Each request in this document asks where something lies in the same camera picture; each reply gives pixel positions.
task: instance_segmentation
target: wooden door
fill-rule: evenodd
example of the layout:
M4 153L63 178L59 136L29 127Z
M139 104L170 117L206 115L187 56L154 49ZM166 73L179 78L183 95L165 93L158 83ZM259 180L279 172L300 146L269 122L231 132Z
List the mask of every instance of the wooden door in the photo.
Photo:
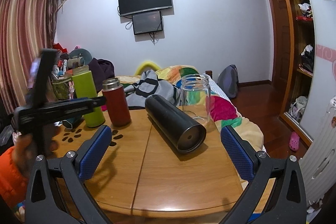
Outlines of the wooden door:
M272 85L285 93L290 61L290 32L286 0L269 0L274 32Z

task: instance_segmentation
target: thermos lid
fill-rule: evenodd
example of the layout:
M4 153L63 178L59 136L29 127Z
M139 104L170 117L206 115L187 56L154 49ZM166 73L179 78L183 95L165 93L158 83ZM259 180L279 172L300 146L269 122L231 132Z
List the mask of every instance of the thermos lid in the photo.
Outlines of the thermos lid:
M199 124L185 130L177 142L177 150L183 154L196 150L206 136L205 128Z
M110 78L103 81L103 90L116 90L120 88L122 84L118 78Z

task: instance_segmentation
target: gray blanket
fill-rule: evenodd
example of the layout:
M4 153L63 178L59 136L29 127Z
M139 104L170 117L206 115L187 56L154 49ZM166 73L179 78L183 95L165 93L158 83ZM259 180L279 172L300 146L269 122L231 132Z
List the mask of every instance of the gray blanket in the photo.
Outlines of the gray blanket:
M166 80L158 79L155 71L142 73L141 79L124 89L129 107L145 107L149 95L159 94L175 106L180 105L180 89Z

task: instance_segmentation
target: orange jacket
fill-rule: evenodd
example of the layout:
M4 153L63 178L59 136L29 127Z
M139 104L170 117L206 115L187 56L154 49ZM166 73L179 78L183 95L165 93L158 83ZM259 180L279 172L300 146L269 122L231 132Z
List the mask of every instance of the orange jacket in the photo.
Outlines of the orange jacket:
M14 146L0 156L0 195L12 208L26 198L28 180L12 160Z

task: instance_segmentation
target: striped curtain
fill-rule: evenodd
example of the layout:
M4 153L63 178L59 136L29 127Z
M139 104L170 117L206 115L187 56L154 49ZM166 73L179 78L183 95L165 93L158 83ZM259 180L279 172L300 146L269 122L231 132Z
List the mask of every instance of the striped curtain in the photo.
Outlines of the striped curtain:
M0 0L0 95L7 113L25 105L30 66L46 34L47 0Z
M47 40L49 48L53 46L55 40L58 1L59 0L47 0L46 24L47 24Z

